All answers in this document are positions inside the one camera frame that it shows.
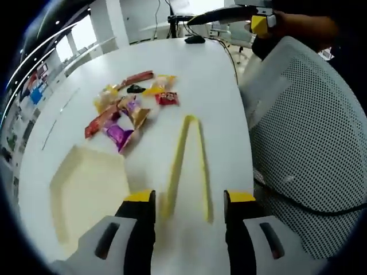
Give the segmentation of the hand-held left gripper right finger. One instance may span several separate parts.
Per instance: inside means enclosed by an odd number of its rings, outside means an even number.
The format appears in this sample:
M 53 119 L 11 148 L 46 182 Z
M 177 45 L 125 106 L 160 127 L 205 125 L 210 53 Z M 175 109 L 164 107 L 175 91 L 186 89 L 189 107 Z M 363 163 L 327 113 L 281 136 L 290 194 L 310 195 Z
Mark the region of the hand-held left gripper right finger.
M 224 220 L 231 274 L 317 274 L 301 238 L 250 193 L 224 191 Z

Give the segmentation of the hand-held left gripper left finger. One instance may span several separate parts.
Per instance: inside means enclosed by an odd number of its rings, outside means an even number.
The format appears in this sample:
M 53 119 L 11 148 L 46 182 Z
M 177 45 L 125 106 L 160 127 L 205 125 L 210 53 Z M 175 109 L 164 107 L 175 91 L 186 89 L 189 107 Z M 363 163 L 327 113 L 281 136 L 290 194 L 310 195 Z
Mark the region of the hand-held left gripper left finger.
M 155 191 L 127 196 L 78 240 L 77 250 L 54 262 L 55 274 L 151 274 L 155 244 Z

